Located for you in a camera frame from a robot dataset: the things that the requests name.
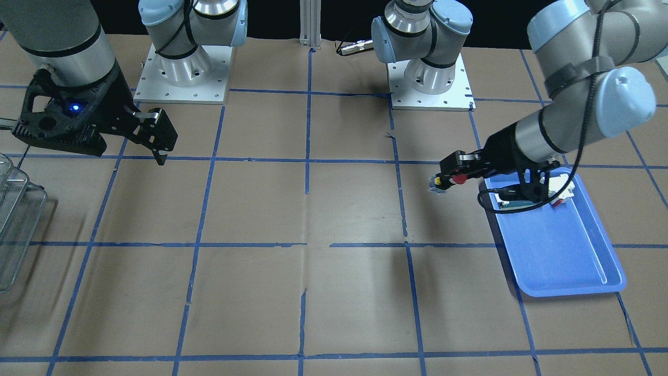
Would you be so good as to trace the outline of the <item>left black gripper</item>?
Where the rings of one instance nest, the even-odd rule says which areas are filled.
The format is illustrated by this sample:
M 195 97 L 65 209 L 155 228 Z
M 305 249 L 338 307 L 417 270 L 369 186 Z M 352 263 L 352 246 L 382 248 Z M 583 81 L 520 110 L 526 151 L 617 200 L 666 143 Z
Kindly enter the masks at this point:
M 516 130 L 504 128 L 489 136 L 482 152 L 456 150 L 439 162 L 441 174 L 466 174 L 468 179 L 491 178 L 497 174 L 517 173 L 524 162 L 516 143 Z

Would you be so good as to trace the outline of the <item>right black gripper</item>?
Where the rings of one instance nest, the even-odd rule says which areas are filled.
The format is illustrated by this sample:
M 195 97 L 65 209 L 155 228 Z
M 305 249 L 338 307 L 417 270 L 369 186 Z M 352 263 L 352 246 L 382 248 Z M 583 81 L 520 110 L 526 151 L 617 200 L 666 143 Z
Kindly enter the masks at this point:
M 107 77 L 108 89 L 98 105 L 102 119 L 100 133 L 123 136 L 134 144 L 149 149 L 157 164 L 165 164 L 177 141 L 177 131 L 164 109 L 138 112 L 132 92 L 120 71 Z

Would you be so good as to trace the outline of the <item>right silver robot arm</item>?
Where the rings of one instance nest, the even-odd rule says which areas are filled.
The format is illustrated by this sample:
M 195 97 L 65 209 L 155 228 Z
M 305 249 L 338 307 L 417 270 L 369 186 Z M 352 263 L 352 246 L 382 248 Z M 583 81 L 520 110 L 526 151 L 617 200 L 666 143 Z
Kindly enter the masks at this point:
M 100 157 L 104 135 L 150 150 L 165 164 L 177 131 L 142 102 L 220 103 L 232 48 L 247 36 L 246 1 L 141 1 L 152 39 L 132 93 L 89 1 L 2 1 L 2 22 L 35 65 L 19 119 L 2 127 L 31 147 Z

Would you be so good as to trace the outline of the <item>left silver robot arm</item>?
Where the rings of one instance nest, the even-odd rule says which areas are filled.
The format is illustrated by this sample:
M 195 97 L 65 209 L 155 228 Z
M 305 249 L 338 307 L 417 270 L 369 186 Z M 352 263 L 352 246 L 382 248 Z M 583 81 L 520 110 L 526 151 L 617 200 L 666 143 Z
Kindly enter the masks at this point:
M 383 63 L 409 61 L 416 90 L 449 88 L 473 16 L 456 1 L 392 1 L 372 21 Z M 525 170 L 649 121 L 656 99 L 632 64 L 666 56 L 666 1 L 555 1 L 527 26 L 552 103 L 490 136 L 481 150 L 441 161 L 436 186 Z

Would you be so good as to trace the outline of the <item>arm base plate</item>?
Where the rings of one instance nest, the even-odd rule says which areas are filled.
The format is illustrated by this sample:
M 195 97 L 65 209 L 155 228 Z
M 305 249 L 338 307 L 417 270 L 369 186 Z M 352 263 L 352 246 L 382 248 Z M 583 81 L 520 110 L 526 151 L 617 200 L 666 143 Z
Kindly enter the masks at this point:
M 170 60 L 155 53 L 147 55 L 134 100 L 143 104 L 222 105 L 229 87 L 234 48 L 199 46 L 193 55 Z
M 389 63 L 391 106 L 394 110 L 475 110 L 463 58 L 451 67 L 436 68 L 420 59 Z

